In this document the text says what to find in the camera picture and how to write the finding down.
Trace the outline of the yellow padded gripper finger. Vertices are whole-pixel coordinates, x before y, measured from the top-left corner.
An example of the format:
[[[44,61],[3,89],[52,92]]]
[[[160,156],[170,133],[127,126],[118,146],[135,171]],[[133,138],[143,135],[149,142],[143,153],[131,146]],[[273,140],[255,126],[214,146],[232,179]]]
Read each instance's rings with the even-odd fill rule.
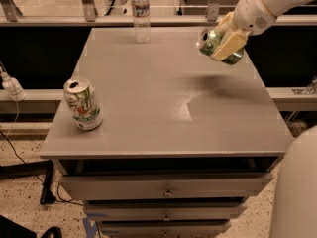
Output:
[[[234,22],[234,12],[229,12],[225,17],[219,22],[219,24],[214,28],[214,30],[219,34],[225,34],[228,30],[236,30],[237,25]]]
[[[221,39],[219,46],[211,54],[211,59],[216,61],[226,59],[247,43],[249,34],[250,31],[240,29],[228,30]]]

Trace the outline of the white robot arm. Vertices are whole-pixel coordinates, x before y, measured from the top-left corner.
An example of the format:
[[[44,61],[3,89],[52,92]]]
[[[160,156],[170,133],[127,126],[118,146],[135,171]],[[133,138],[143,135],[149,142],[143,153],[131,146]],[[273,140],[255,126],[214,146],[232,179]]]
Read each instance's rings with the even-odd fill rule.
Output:
[[[288,10],[313,0],[239,0],[233,12],[228,13],[214,28],[222,36],[211,59],[221,61],[241,49],[249,36],[262,34]]]

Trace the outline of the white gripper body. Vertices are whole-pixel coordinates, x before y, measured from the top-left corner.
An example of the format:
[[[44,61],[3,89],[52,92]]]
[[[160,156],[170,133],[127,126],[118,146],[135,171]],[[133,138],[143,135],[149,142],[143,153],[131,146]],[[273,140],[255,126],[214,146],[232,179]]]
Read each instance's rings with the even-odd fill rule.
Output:
[[[240,0],[234,11],[236,25],[251,35],[263,33],[276,20],[277,17],[270,12],[264,0]]]

